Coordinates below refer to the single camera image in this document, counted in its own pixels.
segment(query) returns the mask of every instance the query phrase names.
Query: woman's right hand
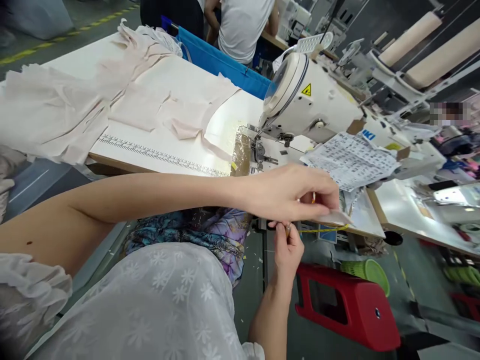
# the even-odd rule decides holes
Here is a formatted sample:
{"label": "woman's right hand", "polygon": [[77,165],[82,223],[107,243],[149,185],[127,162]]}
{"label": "woman's right hand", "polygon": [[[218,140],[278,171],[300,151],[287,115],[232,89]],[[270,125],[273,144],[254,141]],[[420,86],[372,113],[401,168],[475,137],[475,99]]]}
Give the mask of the woman's right hand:
{"label": "woman's right hand", "polygon": [[339,209],[338,185],[327,172],[317,168],[292,163],[230,179],[237,184],[235,201],[229,207],[261,218],[285,222],[314,220]]}
{"label": "woman's right hand", "polygon": [[[269,225],[275,226],[275,221],[270,222]],[[290,229],[288,237],[286,228]],[[295,225],[288,222],[276,223],[274,241],[277,281],[292,285],[304,254],[304,243]]]}

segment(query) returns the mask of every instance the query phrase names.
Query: white bag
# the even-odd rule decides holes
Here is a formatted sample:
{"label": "white bag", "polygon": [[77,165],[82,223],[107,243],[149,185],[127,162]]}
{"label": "white bag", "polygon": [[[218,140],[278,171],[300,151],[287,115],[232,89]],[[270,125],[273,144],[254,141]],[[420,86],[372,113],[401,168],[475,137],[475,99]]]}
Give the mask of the white bag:
{"label": "white bag", "polygon": [[57,37],[74,27],[62,0],[9,1],[6,24],[41,40]]}

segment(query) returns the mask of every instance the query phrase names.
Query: ruffled sleeve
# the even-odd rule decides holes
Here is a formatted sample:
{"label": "ruffled sleeve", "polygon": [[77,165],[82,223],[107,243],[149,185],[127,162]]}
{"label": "ruffled sleeve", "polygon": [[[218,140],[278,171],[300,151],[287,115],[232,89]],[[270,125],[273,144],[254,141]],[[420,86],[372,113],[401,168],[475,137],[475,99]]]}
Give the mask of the ruffled sleeve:
{"label": "ruffled sleeve", "polygon": [[0,253],[0,342],[14,359],[51,327],[72,295],[72,278],[61,266],[31,260]]}

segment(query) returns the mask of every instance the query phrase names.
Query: plastic stool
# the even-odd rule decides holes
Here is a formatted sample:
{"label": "plastic stool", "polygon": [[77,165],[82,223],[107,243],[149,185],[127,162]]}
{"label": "plastic stool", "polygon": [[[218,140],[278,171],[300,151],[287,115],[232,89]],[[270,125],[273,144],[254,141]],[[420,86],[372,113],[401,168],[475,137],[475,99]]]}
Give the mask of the plastic stool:
{"label": "plastic stool", "polygon": [[468,307],[468,310],[470,311],[470,315],[473,320],[480,322],[480,299],[470,297],[462,293],[452,293],[450,294],[450,296],[453,299],[459,300],[464,303]]}
{"label": "plastic stool", "polygon": [[[304,263],[300,264],[296,274],[302,303],[295,305],[298,315],[378,352],[400,346],[390,304],[378,284],[332,268]],[[310,280],[336,290],[337,297],[343,302],[345,323],[314,310]]]}

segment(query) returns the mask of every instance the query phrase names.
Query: white floral dress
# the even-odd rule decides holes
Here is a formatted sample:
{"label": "white floral dress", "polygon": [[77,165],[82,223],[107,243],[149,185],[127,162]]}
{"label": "white floral dress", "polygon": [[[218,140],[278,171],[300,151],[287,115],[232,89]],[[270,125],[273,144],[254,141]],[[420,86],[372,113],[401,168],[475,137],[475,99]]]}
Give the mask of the white floral dress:
{"label": "white floral dress", "polygon": [[[49,326],[70,296],[59,266],[0,255],[0,335],[15,349]],[[135,251],[33,347],[33,359],[264,359],[241,345],[232,284],[217,258],[191,243]]]}

